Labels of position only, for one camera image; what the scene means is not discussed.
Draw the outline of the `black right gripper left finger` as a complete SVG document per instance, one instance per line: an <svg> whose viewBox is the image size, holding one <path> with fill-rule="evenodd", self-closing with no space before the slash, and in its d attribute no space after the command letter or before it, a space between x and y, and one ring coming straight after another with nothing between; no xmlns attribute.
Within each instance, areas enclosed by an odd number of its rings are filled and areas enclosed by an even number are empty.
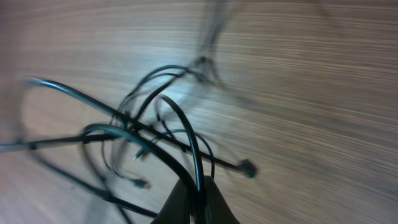
<svg viewBox="0 0 398 224"><path fill-rule="evenodd" d="M151 224L190 224L191 198L187 187L178 179L159 214Z"/></svg>

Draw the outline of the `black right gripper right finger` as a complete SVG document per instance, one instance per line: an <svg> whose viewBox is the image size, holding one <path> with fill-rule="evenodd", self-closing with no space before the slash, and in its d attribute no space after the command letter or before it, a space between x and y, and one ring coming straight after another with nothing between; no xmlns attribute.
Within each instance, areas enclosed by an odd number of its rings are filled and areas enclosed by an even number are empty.
<svg viewBox="0 0 398 224"><path fill-rule="evenodd" d="M239 224L239 221L228 207L215 181L205 176L206 190L206 223L209 224Z"/></svg>

